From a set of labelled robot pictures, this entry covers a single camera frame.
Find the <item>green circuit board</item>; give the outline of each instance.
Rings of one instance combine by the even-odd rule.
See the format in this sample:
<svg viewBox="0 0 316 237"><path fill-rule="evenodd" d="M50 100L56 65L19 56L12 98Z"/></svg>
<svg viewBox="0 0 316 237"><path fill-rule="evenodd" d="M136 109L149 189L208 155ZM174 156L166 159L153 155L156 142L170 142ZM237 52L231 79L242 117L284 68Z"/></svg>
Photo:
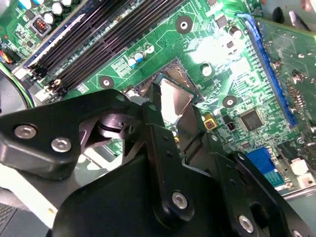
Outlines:
<svg viewBox="0 0 316 237"><path fill-rule="evenodd" d="M50 5L35 6L35 8L27 11L20 5L19 1L11 2L0 17L1 49L12 49L21 59L27 58L34 52L42 39L30 29L32 19L25 13L32 12L36 16L50 10Z"/></svg>
<svg viewBox="0 0 316 237"><path fill-rule="evenodd" d="M299 120L316 121L316 34L264 19L257 23L290 106Z"/></svg>
<svg viewBox="0 0 316 237"><path fill-rule="evenodd" d="M240 19L234 17L239 12L250 12L255 16L262 14L260 4L255 0L248 0L246 4L241 1L218 1L211 7L207 1L188 1L132 47L91 75L66 98L102 90L99 78L103 76L113 78L114 88L124 91L178 59L203 95L204 101L197 106L203 114L215 116L218 126L214 131L227 152L251 152L259 147L271 146L277 153L277 144L294 140L300 131L290 127L285 120L247 28ZM217 19L223 14L228 24L219 27ZM182 35L176 31L176 21L180 16L189 16L193 20L194 26L190 33ZM228 34L231 26L237 26L242 31L240 39L233 39ZM128 65L128 59L135 52L149 48L154 50L147 53L143 62L135 68ZM207 77L201 71L203 63L209 63L212 67L212 73ZM223 112L223 100L228 95L236 97L237 104ZM262 120L262 126L253 131L245 129L240 119L241 115L249 111L256 111ZM234 121L235 130L227 128L223 113ZM110 146L114 153L120 152L119 141Z"/></svg>
<svg viewBox="0 0 316 237"><path fill-rule="evenodd" d="M32 8L27 10L18 0L11 0L6 10L0 14L0 49L12 50L21 59L15 61L15 65L26 59L34 53L43 40L50 36L56 29L58 23L49 25L44 22L43 14L51 11L51 6L59 0L46 1L43 4L37 4L31 1ZM72 6L71 12L76 9L76 5ZM44 24L42 32L35 28L36 20L40 20L40 24Z"/></svg>

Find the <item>black ram slot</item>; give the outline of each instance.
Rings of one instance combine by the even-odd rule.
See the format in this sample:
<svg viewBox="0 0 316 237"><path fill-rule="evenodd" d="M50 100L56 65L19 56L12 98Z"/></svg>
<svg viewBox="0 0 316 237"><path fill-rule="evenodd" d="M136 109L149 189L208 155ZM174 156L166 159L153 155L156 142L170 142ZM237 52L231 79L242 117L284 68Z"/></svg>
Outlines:
<svg viewBox="0 0 316 237"><path fill-rule="evenodd" d="M97 70L108 60L112 59L116 54L129 46L135 40L140 38L152 25L157 23L162 17L166 16L184 0L168 1L165 0L159 4L155 9L146 10L142 14L142 20L134 25L128 25L124 28L123 35L116 37L114 41L109 43L109 47L97 50L89 56L88 63L83 66L78 65L74 74L65 75L60 78L62 80L61 86L68 90L75 88L83 80L85 80L92 72Z"/></svg>
<svg viewBox="0 0 316 237"><path fill-rule="evenodd" d="M45 65L51 60L51 57L56 55L56 51L60 48L64 48L64 45L71 40L75 35L80 34L79 32L83 31L83 28L86 24L89 24L93 19L98 19L99 12L104 9L109 4L109 1L102 1L102 3L91 11L91 14L86 16L85 19L78 25L75 26L71 31L69 31L57 44L51 48L37 63L37 65Z"/></svg>
<svg viewBox="0 0 316 237"><path fill-rule="evenodd" d="M104 7L102 10L102 15L99 14L99 19L93 24L86 24L77 34L75 34L71 39L69 39L62 48L56 51L54 57L49 60L46 65L49 71L58 67L63 60L58 60L59 58L67 58L72 55L76 50L78 50L85 42L87 42L100 28L108 24L108 21L115 16L118 10L129 4L128 0L115 0L112 4Z"/></svg>
<svg viewBox="0 0 316 237"><path fill-rule="evenodd" d="M140 17L154 6L159 5L164 0L147 0L141 3L135 10L127 15L123 20L118 22L113 28L111 28L103 37L101 37L96 43L94 43L89 49L87 49L82 55L80 55L70 66L64 69L58 78L63 78L66 74L72 74L77 70L77 65L81 63L88 63L90 55L97 55L98 52L107 48L110 43L119 38L125 31L129 30L128 26L131 24L137 24Z"/></svg>

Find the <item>blue pcie slot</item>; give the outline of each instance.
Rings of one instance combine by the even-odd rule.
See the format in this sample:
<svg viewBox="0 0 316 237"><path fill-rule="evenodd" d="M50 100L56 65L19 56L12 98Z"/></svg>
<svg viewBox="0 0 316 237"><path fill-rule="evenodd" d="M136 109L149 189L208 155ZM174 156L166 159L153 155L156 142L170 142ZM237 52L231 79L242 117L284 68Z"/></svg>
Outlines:
<svg viewBox="0 0 316 237"><path fill-rule="evenodd" d="M286 98L285 96L283 95L283 92L282 92L282 89L277 81L277 77L270 65L270 61L269 61L269 58L268 58L268 55L262 45L262 42L261 42L261 35L259 33L259 31L257 30L257 27L256 27L256 23L254 21L254 19L251 17L251 15L249 14L236 14L237 17L241 17L241 18L245 18L246 21L245 21L245 24L246 26L248 27L248 29L252 32L253 34L253 37L256 41L256 44L257 44L257 47L260 51L260 54L261 54L261 57L263 59L263 62L264 62L264 66L266 67L268 73L269 73L269 76L270 76L270 81L272 83L272 88L273 88L273 91L275 92L275 95L277 97L277 100L281 106L281 109L283 111L283 114L286 118L286 120L292 125L292 126L295 126L296 125L296 121L295 121L295 118L293 116L293 114L290 112L289 110L289 107L288 107L288 103L286 101Z"/></svg>

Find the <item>yellow component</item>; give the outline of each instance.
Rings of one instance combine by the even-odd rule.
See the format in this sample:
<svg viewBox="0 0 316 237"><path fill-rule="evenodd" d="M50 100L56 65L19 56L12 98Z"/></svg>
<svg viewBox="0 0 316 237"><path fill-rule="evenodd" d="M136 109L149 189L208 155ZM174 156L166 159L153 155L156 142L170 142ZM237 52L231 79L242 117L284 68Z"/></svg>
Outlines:
<svg viewBox="0 0 316 237"><path fill-rule="evenodd" d="M206 114L206 115L204 115L204 118L205 118L204 125L205 125L207 130L212 131L214 128L217 127L217 123L216 123L213 115Z"/></svg>

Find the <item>wire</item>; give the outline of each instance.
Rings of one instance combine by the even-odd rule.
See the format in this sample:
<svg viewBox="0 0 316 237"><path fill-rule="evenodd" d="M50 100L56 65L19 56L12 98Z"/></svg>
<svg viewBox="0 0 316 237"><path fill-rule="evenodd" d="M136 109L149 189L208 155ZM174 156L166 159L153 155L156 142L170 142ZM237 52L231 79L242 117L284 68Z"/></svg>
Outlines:
<svg viewBox="0 0 316 237"><path fill-rule="evenodd" d="M4 53L2 50L0 50L0 56L1 59L6 63L12 63L12 60Z"/></svg>
<svg viewBox="0 0 316 237"><path fill-rule="evenodd" d="M28 101L26 100L26 98L24 97L24 95L22 94L21 90L14 84L14 82L3 72L0 71L1 74L8 79L8 81L11 83L11 85L13 85L13 87L16 89L16 91L19 93L19 95L21 96L21 99L23 101L23 104L25 106L26 109L30 109L30 105L28 103Z"/></svg>
<svg viewBox="0 0 316 237"><path fill-rule="evenodd" d="M0 63L0 71L6 76L6 78L14 84L14 87L19 90L19 94L22 96L23 100L26 101L26 108L34 108L35 103L33 98L31 97L28 90L24 88L21 82L11 74L11 72L5 67L4 64Z"/></svg>

